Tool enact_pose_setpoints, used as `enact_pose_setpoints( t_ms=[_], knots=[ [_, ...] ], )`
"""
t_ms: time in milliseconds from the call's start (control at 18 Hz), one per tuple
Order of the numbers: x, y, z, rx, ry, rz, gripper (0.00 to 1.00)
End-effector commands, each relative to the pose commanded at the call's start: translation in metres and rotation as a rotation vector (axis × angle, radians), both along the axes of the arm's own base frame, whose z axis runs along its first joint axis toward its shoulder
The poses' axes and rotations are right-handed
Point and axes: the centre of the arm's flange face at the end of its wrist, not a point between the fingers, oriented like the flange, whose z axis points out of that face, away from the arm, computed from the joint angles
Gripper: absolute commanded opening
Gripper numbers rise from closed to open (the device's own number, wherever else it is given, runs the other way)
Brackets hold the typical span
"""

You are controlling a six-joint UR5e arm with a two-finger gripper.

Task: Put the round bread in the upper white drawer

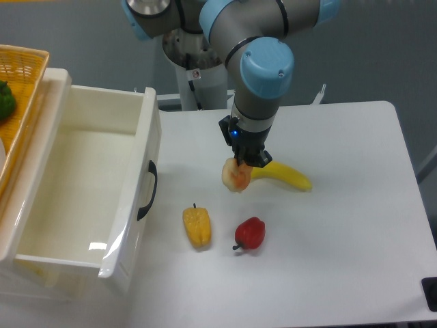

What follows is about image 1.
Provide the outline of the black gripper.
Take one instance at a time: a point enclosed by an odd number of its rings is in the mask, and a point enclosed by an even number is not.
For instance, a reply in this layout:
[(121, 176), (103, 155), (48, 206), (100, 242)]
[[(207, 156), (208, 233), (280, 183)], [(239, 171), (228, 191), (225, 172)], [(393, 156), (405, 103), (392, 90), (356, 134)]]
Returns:
[(261, 132), (247, 131), (238, 126), (238, 118), (227, 115), (218, 122), (225, 142), (232, 148), (236, 166), (245, 163), (251, 167), (264, 168), (272, 161), (271, 155), (265, 150), (265, 141), (270, 128)]

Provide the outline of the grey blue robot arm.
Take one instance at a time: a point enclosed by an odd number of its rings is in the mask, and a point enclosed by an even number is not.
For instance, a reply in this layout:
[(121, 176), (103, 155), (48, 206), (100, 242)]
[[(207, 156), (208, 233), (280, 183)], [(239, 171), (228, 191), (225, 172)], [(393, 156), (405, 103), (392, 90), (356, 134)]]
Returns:
[(230, 115), (219, 122), (239, 165), (265, 167), (264, 143), (292, 82), (294, 55), (283, 39), (334, 18), (340, 1), (122, 1), (140, 39), (175, 30), (198, 36), (234, 80)]

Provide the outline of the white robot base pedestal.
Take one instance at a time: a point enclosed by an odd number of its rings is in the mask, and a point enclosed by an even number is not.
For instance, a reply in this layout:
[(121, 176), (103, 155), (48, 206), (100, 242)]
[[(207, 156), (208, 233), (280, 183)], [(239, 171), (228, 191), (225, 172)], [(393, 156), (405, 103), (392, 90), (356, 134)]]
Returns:
[(183, 111), (227, 109), (227, 71), (203, 34), (175, 29), (163, 36), (163, 51), (175, 68)]

